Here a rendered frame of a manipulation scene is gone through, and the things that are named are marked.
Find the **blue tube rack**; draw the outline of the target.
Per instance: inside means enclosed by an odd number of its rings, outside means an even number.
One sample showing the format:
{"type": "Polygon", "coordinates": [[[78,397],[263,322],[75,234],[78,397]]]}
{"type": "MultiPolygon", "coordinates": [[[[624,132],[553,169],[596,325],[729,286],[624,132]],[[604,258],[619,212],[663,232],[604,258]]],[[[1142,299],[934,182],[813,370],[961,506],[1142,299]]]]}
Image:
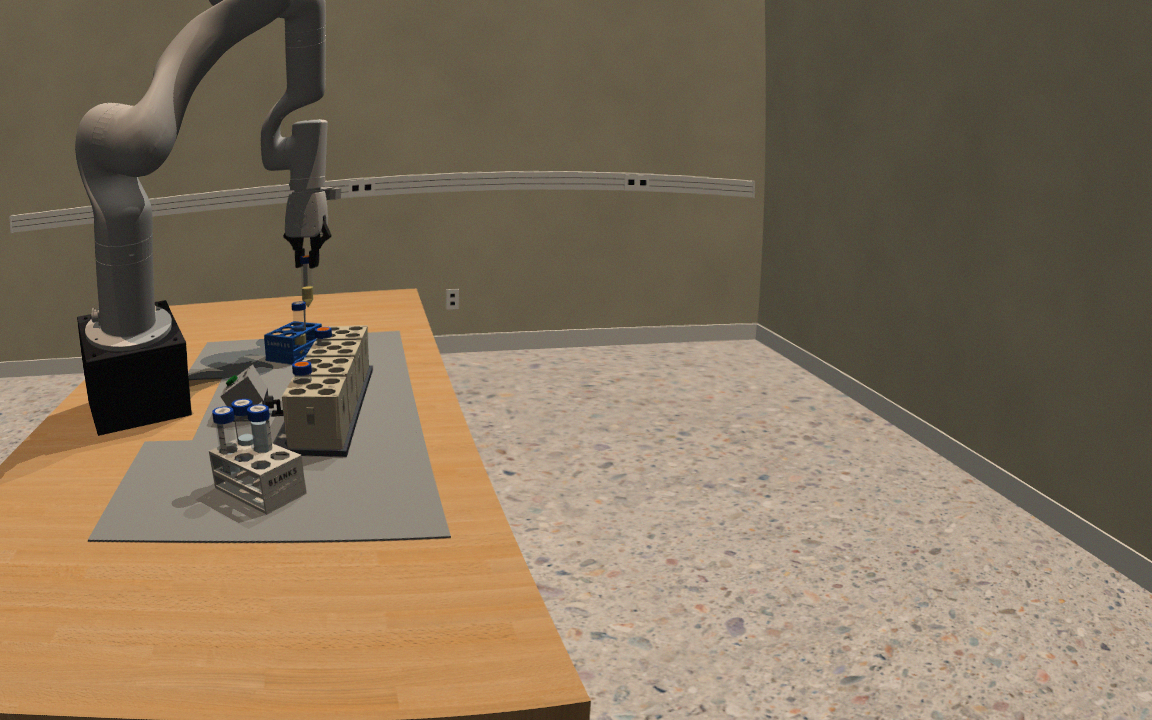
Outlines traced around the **blue tube rack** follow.
{"type": "Polygon", "coordinates": [[[294,332],[294,325],[293,323],[289,323],[282,325],[282,327],[278,328],[276,331],[271,331],[268,334],[265,334],[264,342],[265,342],[266,361],[270,361],[270,363],[293,364],[293,363],[300,363],[300,361],[305,359],[308,350],[310,350],[311,346],[314,344],[316,341],[314,329],[319,327],[323,327],[323,324],[306,323],[306,331],[294,332]],[[314,327],[312,327],[312,325],[314,325],[314,327]],[[288,328],[291,331],[282,331],[288,328]],[[282,334],[274,334],[274,333],[282,333],[282,334]],[[305,333],[306,333],[306,344],[294,344],[293,347],[294,338],[300,338],[301,334],[305,333]],[[291,334],[291,336],[285,336],[285,334],[291,334]],[[300,351],[302,350],[305,351],[303,351],[303,354],[300,354],[300,351]]]}

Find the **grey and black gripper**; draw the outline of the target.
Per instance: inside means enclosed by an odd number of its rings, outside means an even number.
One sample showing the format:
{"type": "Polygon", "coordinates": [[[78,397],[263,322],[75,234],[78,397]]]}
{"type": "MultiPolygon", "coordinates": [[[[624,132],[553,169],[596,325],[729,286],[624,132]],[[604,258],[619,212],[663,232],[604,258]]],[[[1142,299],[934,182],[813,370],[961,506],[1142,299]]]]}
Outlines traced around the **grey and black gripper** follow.
{"type": "Polygon", "coordinates": [[[302,237],[310,237],[311,251],[308,251],[308,268],[319,266],[319,249],[326,240],[332,238],[325,191],[293,191],[289,194],[287,206],[285,206],[283,237],[291,243],[296,268],[301,266],[301,256],[305,256],[305,249],[303,249],[303,240],[305,238],[302,237]],[[321,238],[320,234],[323,234],[321,238]]]}

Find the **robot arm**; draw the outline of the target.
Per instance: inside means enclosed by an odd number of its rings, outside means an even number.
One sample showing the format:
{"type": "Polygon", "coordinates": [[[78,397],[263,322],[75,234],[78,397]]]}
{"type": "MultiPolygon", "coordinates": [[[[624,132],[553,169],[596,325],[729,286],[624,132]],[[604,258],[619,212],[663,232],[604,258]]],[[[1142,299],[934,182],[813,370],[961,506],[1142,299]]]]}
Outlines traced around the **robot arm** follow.
{"type": "Polygon", "coordinates": [[[262,167],[291,170],[294,192],[323,190],[326,200],[340,199],[340,188],[325,187],[328,122],[300,120],[291,137],[280,135],[285,115],[325,92],[325,0],[209,1],[211,8],[189,20],[157,60],[141,103],[103,103],[79,120],[76,160],[93,209],[99,290],[84,334],[103,350],[136,350],[172,331],[172,316],[156,306],[154,215],[138,177],[170,154],[189,97],[212,65],[275,18],[285,18],[287,88],[262,122],[262,167]]]}

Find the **beige tube rack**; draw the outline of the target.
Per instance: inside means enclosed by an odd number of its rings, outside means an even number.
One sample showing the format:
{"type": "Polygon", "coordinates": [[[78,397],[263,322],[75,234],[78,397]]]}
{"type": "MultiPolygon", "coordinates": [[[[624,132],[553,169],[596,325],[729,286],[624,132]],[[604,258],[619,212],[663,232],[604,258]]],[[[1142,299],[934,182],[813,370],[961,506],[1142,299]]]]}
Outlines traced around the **beige tube rack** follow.
{"type": "Polygon", "coordinates": [[[273,445],[273,450],[270,450],[268,454],[257,454],[253,450],[253,445],[241,446],[237,439],[236,445],[236,454],[220,454],[219,447],[212,450],[211,468],[215,488],[220,488],[227,495],[237,498],[238,501],[250,505],[259,511],[265,511],[265,514],[280,509],[285,503],[291,503],[294,498],[306,495],[305,471],[303,471],[302,456],[300,454],[294,454],[294,452],[276,445],[273,445]],[[276,454],[285,454],[291,457],[285,460],[271,458],[276,454]],[[251,456],[253,458],[248,462],[241,462],[241,456],[251,456]],[[236,461],[236,457],[238,457],[238,461],[236,461]],[[223,473],[221,460],[230,462],[236,468],[241,468],[241,471],[232,475],[223,473]],[[271,467],[257,470],[257,462],[268,462],[271,467]]]}

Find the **beige bucket adapter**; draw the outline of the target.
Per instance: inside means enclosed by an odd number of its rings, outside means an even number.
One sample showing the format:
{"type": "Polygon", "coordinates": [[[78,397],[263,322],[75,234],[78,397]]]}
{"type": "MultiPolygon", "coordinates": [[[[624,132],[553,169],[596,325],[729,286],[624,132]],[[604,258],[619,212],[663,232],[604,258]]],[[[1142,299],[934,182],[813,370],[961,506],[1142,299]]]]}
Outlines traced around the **beige bucket adapter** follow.
{"type": "Polygon", "coordinates": [[[324,327],[332,327],[332,341],[361,340],[365,381],[369,372],[369,325],[324,325],[324,327]]]}
{"type": "Polygon", "coordinates": [[[346,377],[311,379],[296,384],[293,377],[285,388],[287,448],[343,448],[349,430],[346,377]]]}
{"type": "Polygon", "coordinates": [[[314,341],[314,344],[308,350],[306,357],[355,357],[356,395],[358,401],[361,389],[364,387],[361,340],[332,341],[332,344],[328,346],[317,346],[317,341],[314,341]]]}
{"type": "Polygon", "coordinates": [[[311,363],[311,377],[346,377],[349,423],[351,423],[357,406],[355,357],[305,357],[305,361],[311,363]]]}

